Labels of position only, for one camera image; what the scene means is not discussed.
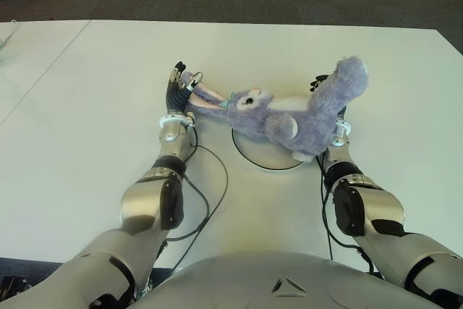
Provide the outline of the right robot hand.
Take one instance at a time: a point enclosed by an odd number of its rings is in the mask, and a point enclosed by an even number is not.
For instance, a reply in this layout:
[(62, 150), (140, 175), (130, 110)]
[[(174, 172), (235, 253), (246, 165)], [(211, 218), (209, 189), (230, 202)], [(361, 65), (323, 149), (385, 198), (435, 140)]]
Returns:
[(310, 89), (309, 91), (311, 93), (314, 93), (317, 88), (320, 87), (320, 85), (327, 80), (329, 75), (318, 75), (315, 77), (315, 79), (310, 83)]

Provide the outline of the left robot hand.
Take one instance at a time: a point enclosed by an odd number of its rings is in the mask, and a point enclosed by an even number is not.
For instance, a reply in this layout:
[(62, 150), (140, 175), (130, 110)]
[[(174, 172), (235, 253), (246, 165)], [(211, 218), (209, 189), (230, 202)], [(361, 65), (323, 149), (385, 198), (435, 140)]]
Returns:
[(166, 89), (167, 114), (184, 114), (193, 90), (202, 81), (203, 73), (197, 72), (190, 75), (187, 82), (183, 82), (182, 74), (185, 70), (186, 65), (180, 61), (171, 71)]

